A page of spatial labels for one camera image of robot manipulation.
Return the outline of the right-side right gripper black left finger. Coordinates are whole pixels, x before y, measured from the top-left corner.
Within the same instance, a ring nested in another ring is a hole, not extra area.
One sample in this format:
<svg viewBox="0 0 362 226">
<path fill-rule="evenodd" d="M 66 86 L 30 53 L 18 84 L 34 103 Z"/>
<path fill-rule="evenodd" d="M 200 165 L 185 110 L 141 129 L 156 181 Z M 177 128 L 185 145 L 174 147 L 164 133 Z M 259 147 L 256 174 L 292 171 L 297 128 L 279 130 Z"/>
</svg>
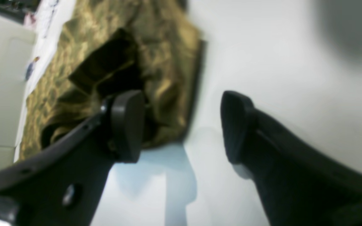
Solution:
<svg viewBox="0 0 362 226">
<path fill-rule="evenodd" d="M 144 120 L 142 92 L 123 92 L 41 153 L 1 170 L 0 221 L 90 225 L 113 164 L 138 162 Z"/>
</svg>

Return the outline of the right-side right gripper black right finger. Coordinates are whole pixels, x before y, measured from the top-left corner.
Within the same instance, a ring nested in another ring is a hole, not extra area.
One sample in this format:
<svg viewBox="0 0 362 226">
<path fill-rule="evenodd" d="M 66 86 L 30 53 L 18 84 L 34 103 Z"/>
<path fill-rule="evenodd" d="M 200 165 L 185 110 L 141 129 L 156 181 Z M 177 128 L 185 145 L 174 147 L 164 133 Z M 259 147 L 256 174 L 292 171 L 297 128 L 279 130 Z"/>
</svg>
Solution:
<svg viewBox="0 0 362 226">
<path fill-rule="evenodd" d="M 225 91 L 226 156 L 252 175 L 272 226 L 362 226 L 362 174 L 323 155 L 251 99 Z"/>
</svg>

